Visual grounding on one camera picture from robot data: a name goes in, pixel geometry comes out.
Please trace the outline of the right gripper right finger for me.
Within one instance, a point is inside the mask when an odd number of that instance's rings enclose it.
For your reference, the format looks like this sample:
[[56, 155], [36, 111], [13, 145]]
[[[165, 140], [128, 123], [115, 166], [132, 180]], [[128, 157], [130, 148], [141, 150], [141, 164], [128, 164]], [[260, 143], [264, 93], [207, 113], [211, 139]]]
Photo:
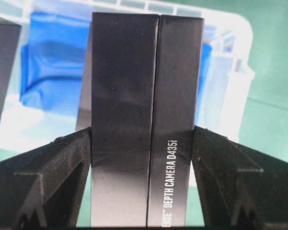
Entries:
[[288, 163], [194, 128], [192, 164], [204, 227], [288, 230]]

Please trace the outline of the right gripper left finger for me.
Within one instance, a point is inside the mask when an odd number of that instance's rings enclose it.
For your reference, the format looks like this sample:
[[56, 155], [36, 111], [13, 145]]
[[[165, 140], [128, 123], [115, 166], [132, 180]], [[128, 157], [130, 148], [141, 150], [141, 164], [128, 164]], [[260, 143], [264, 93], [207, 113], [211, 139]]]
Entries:
[[91, 163], [91, 128], [0, 162], [0, 230], [73, 230]]

